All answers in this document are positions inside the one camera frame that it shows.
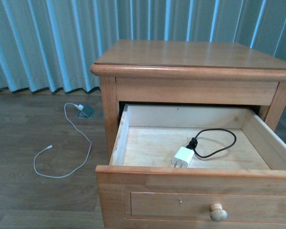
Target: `black cable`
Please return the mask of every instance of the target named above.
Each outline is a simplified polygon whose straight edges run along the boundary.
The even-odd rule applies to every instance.
[[[215,152],[213,152],[213,153],[211,153],[211,154],[209,154],[209,155],[207,155],[207,156],[201,156],[201,155],[199,155],[199,154],[197,153],[197,151],[196,151],[196,149],[195,149],[195,148],[197,147],[197,145],[198,145],[197,137],[198,137],[202,132],[204,132],[204,131],[212,131],[212,130],[222,130],[222,131],[226,131],[226,132],[232,134],[233,137],[234,137],[234,142],[233,142],[231,145],[226,146],[226,147],[224,147],[224,148],[221,148],[221,149],[219,149],[219,150],[216,150]],[[228,148],[234,146],[235,143],[236,143],[236,135],[235,135],[233,132],[231,132],[231,131],[229,131],[229,130],[226,130],[226,129],[213,128],[213,129],[205,129],[205,130],[200,131],[195,137],[192,138],[192,140],[189,142],[189,144],[186,146],[186,148],[193,150],[193,151],[195,152],[195,154],[196,154],[198,157],[200,157],[200,158],[208,158],[208,157],[210,157],[210,156],[213,156],[214,154],[217,154],[217,153],[220,152],[220,151],[223,151],[223,150],[225,150],[225,149],[228,149]]]

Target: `power adapter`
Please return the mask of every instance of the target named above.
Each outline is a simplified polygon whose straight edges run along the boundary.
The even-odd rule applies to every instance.
[[[194,157],[194,151],[185,147],[180,147],[177,153],[172,158],[174,167],[188,168]]]

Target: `drawer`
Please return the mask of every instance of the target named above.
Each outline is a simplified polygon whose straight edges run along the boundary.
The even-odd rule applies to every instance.
[[[206,128],[231,130],[237,142],[174,167],[178,149]],[[196,150],[232,141],[204,132]],[[286,145],[245,108],[126,105],[110,164],[96,172],[106,227],[286,228]],[[227,212],[224,221],[212,221],[213,204]]]

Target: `light blue curtain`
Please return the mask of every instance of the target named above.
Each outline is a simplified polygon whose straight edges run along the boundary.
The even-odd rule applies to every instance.
[[[0,88],[90,91],[118,39],[237,42],[286,61],[286,0],[0,0]]]

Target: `wooden knob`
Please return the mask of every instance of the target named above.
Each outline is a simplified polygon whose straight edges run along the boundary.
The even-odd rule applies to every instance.
[[[210,211],[211,211],[211,219],[213,221],[224,221],[228,214],[225,210],[223,210],[223,206],[221,206],[221,204],[212,204],[210,207]]]

